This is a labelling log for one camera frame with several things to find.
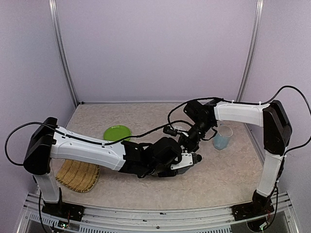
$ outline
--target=lavender wall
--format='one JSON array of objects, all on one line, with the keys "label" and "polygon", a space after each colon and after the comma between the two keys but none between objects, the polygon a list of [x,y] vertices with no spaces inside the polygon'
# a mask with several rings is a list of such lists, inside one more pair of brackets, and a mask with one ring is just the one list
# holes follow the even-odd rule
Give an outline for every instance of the lavender wall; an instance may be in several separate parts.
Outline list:
[{"label": "lavender wall", "polygon": [[[268,100],[282,85],[291,84],[311,102],[311,2],[266,0],[259,39],[243,100]],[[293,126],[289,147],[307,141],[311,134],[310,115],[302,98],[293,90],[278,97]],[[252,127],[262,144],[262,131]],[[310,232],[311,145],[290,152],[281,177],[288,191],[302,232]]]},{"label": "lavender wall", "polygon": [[256,2],[58,1],[79,100],[235,98]]},{"label": "lavender wall", "polygon": [[[64,125],[74,111],[57,53],[47,1],[7,0],[0,4],[0,225],[12,232],[32,176],[10,164],[4,141],[16,126],[28,121],[59,118]],[[22,163],[36,127],[12,137],[9,153]]]}]

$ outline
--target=green frisbee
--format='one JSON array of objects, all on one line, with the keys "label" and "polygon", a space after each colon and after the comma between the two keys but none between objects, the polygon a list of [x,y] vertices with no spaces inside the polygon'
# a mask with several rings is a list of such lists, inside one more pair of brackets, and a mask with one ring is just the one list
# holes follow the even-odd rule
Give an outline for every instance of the green frisbee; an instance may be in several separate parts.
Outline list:
[{"label": "green frisbee", "polygon": [[118,141],[121,138],[131,136],[131,130],[124,125],[111,126],[104,132],[104,140],[106,141]]}]

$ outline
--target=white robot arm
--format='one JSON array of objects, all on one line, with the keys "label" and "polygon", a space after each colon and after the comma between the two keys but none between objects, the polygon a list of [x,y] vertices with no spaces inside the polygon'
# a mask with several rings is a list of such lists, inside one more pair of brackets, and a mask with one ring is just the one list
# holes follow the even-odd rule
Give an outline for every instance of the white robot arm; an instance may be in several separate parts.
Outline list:
[{"label": "white robot arm", "polygon": [[[42,191],[45,203],[42,211],[61,217],[68,212],[64,206],[70,208],[69,204],[62,204],[61,190],[57,188],[50,169],[51,159],[72,159],[98,164],[118,172],[136,174],[139,178],[152,174],[159,177],[175,176],[183,174],[201,161],[202,157],[195,151],[206,132],[217,126],[217,121],[237,121],[264,129],[265,162],[253,201],[247,208],[251,208],[253,215],[265,213],[270,208],[270,197],[282,172],[284,151],[292,133],[281,103],[274,100],[265,105],[250,105],[217,99],[202,105],[193,100],[187,103],[184,112],[194,122],[191,129],[187,133],[181,133],[178,141],[163,137],[154,144],[127,141],[113,144],[68,131],[56,125],[57,119],[48,118],[44,123],[58,132],[40,126],[32,136],[23,164],[34,175]],[[171,126],[165,127],[163,132],[177,135],[177,130]],[[234,208],[243,212],[246,207],[238,205]]]}]

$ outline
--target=clear plastic cup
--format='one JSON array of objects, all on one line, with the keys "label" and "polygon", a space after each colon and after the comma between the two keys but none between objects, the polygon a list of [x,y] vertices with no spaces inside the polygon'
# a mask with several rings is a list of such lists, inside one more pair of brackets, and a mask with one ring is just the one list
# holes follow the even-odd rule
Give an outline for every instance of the clear plastic cup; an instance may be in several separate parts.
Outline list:
[{"label": "clear plastic cup", "polygon": [[214,148],[223,150],[228,146],[230,138],[233,135],[233,131],[230,127],[221,125],[217,127],[217,134],[214,137]]}]

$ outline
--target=black wire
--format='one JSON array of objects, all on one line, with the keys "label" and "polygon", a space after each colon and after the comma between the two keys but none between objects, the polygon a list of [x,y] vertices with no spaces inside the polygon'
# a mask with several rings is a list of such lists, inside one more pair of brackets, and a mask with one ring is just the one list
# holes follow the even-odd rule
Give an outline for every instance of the black wire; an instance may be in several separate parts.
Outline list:
[{"label": "black wire", "polygon": [[[191,125],[189,122],[187,122],[187,121],[184,121],[184,120],[177,120],[177,121],[174,121],[174,123],[178,123],[178,122],[185,123],[185,124],[187,124],[187,125],[189,125],[189,126],[192,127],[192,125]],[[54,129],[54,128],[51,127],[50,125],[47,125],[47,124],[41,123],[41,122],[33,121],[33,122],[29,122],[29,123],[23,124],[23,125],[18,126],[17,128],[15,128],[13,131],[11,131],[11,132],[9,133],[9,135],[7,136],[7,138],[6,138],[6,140],[5,140],[5,143],[4,143],[4,152],[5,152],[5,155],[6,155],[7,159],[8,159],[12,164],[14,164],[14,165],[16,165],[16,166],[23,166],[23,164],[16,163],[16,162],[14,162],[14,161],[10,158],[10,156],[9,156],[9,154],[8,154],[8,149],[7,149],[8,142],[9,142],[9,139],[11,138],[11,136],[12,136],[16,131],[18,131],[18,130],[20,130],[21,128],[24,128],[24,127],[26,127],[26,126],[29,126],[29,125],[42,125],[42,126],[45,126],[45,127],[49,128],[49,129],[53,130],[53,131],[56,132],[56,133],[59,133],[60,135],[63,135],[63,136],[69,137],[69,138],[73,138],[73,139],[76,139],[76,140],[79,140],[79,141],[83,141],[83,142],[95,144],[95,145],[102,145],[101,142],[90,141],[90,140],[87,140],[87,139],[84,139],[84,138],[79,138],[79,137],[76,137],[76,136],[73,136],[73,135],[70,135],[70,134],[64,134],[63,132],[60,132],[60,131]],[[120,142],[120,141],[123,141],[123,140],[125,140],[125,139],[127,139],[127,138],[131,138],[131,137],[135,137],[135,138],[144,137],[144,136],[146,136],[146,135],[148,135],[148,134],[150,134],[150,133],[152,133],[152,132],[154,132],[154,131],[157,131],[157,130],[159,130],[159,129],[161,129],[161,128],[164,128],[164,127],[167,126],[167,125],[168,125],[168,124],[159,126],[159,127],[155,128],[155,129],[150,130],[150,131],[148,131],[148,132],[146,132],[146,133],[143,133],[143,134],[141,134],[141,135],[137,135],[137,136],[128,136],[128,137],[122,138],[122,139],[120,139],[120,140],[118,140],[118,141],[115,141],[115,142],[112,142],[112,143],[108,143],[108,144],[105,144],[105,145],[107,145],[107,146],[113,145],[113,144],[115,144],[115,143],[118,143],[118,142]]]},{"label": "black wire", "polygon": [[190,101],[199,101],[199,100],[224,100],[224,99],[221,99],[221,98],[218,98],[218,97],[205,97],[205,98],[197,98],[197,99],[192,99],[192,100],[188,100],[186,102],[183,102],[181,103],[180,105],[178,105],[177,107],[173,108],[169,114],[167,115],[167,121],[169,123],[170,126],[172,126],[172,123],[171,123],[171,114],[178,108],[180,108],[181,106],[185,105],[186,103],[189,103]]},{"label": "black wire", "polygon": [[47,230],[45,229],[44,225],[43,225],[43,221],[42,221],[42,216],[41,216],[41,196],[42,196],[42,192],[40,190],[40,195],[39,195],[39,218],[40,218],[40,223],[41,223],[41,226],[44,230],[45,233],[48,233]]},{"label": "black wire", "polygon": [[9,157],[9,154],[8,154],[8,149],[7,149],[7,146],[8,146],[8,141],[10,139],[10,137],[12,136],[12,134],[14,134],[17,130],[20,130],[21,128],[24,128],[28,125],[42,125],[42,126],[45,126],[45,127],[48,127],[49,129],[61,134],[61,135],[65,135],[64,133],[54,129],[53,127],[51,127],[50,125],[47,125],[47,124],[44,124],[44,123],[41,123],[41,122],[29,122],[29,123],[26,123],[26,124],[23,124],[21,126],[18,126],[17,128],[15,128],[12,132],[9,133],[9,135],[7,136],[6,140],[5,140],[5,143],[4,143],[4,152],[5,152],[5,155],[7,157],[7,159],[14,165],[16,166],[23,166],[23,164],[18,164],[18,163],[15,163],[13,160],[11,160],[11,158]]},{"label": "black wire", "polygon": [[274,216],[273,216],[272,221],[269,223],[269,225],[266,228],[263,229],[264,231],[272,226],[272,223],[274,222],[274,219],[276,218],[277,204],[278,204],[278,187],[276,186],[276,209],[274,211]]},{"label": "black wire", "polygon": [[116,143],[121,142],[121,141],[123,141],[123,140],[125,140],[125,139],[128,139],[128,138],[141,138],[141,137],[144,137],[144,136],[146,136],[146,135],[148,135],[148,134],[150,134],[150,133],[153,133],[153,132],[155,132],[155,131],[157,131],[157,130],[159,130],[159,129],[162,129],[162,128],[164,128],[165,126],[172,125],[172,124],[175,124],[175,123],[185,123],[185,124],[187,124],[187,125],[189,125],[189,126],[191,126],[191,127],[193,126],[193,125],[191,125],[189,122],[187,122],[187,121],[185,121],[185,120],[175,120],[175,121],[173,121],[173,122],[167,123],[167,124],[165,124],[165,125],[161,125],[161,126],[159,126],[159,127],[156,127],[156,128],[154,128],[154,129],[152,129],[152,130],[150,130],[150,131],[148,131],[148,132],[145,132],[145,133],[143,133],[143,134],[140,134],[140,135],[127,136],[127,137],[121,138],[121,139],[119,139],[119,140],[117,140],[117,141],[114,141],[114,142],[105,143],[104,146],[110,146],[110,145],[116,144]]},{"label": "black wire", "polygon": [[[277,204],[278,204],[278,187],[277,187],[276,184],[275,184],[274,189],[273,189],[272,192],[274,192],[274,190],[276,190],[276,208],[275,208],[274,215],[273,215],[273,218],[272,218],[271,222],[269,223],[269,225],[268,225],[266,228],[263,229],[264,231],[265,231],[266,229],[268,229],[269,227],[271,227],[272,223],[274,222],[274,220],[275,220],[275,218],[276,218]],[[255,232],[255,233],[261,233],[261,232],[263,232],[261,229],[259,229],[258,231],[251,230],[250,228],[248,228],[248,229],[249,229],[250,231],[252,231],[252,232]]]},{"label": "black wire", "polygon": [[[310,116],[311,116],[311,107],[310,107],[310,105],[309,105],[309,102],[308,102],[307,98],[305,97],[305,95],[304,95],[297,87],[294,87],[294,86],[291,86],[291,85],[282,86],[282,87],[275,93],[275,95],[272,96],[272,98],[270,98],[270,99],[269,99],[268,101],[266,101],[266,102],[261,103],[260,105],[265,105],[265,104],[268,104],[268,103],[270,103],[271,101],[273,101],[273,100],[278,96],[278,94],[279,94],[283,89],[285,89],[285,88],[293,89],[293,90],[297,91],[297,92],[302,96],[302,98],[304,99],[304,101],[305,101],[305,103],[306,103],[306,105],[307,105],[307,107],[308,107],[308,110],[309,110],[309,113],[310,113]],[[186,103],[189,103],[190,101],[193,101],[193,100],[199,101],[199,100],[211,100],[211,99],[213,99],[213,100],[221,100],[221,101],[223,101],[223,102],[232,103],[232,101],[224,100],[224,99],[221,99],[221,98],[219,98],[219,97],[207,97],[207,98],[192,99],[192,100],[183,102],[183,103],[181,103],[180,105],[178,105],[177,107],[173,108],[173,109],[169,112],[169,114],[168,114],[168,116],[167,116],[168,123],[171,125],[171,120],[170,120],[171,114],[172,114],[176,109],[180,108],[181,106],[185,105]],[[259,105],[259,103],[251,103],[251,102],[233,102],[233,103]],[[302,145],[300,145],[300,146],[296,146],[296,147],[290,148],[290,149],[286,150],[284,154],[286,154],[286,153],[288,153],[288,152],[290,152],[290,151],[292,151],[292,150],[302,148],[302,147],[306,146],[307,144],[309,144],[310,142],[311,142],[311,135],[310,135],[309,139],[308,139],[304,144],[302,144]]]}]

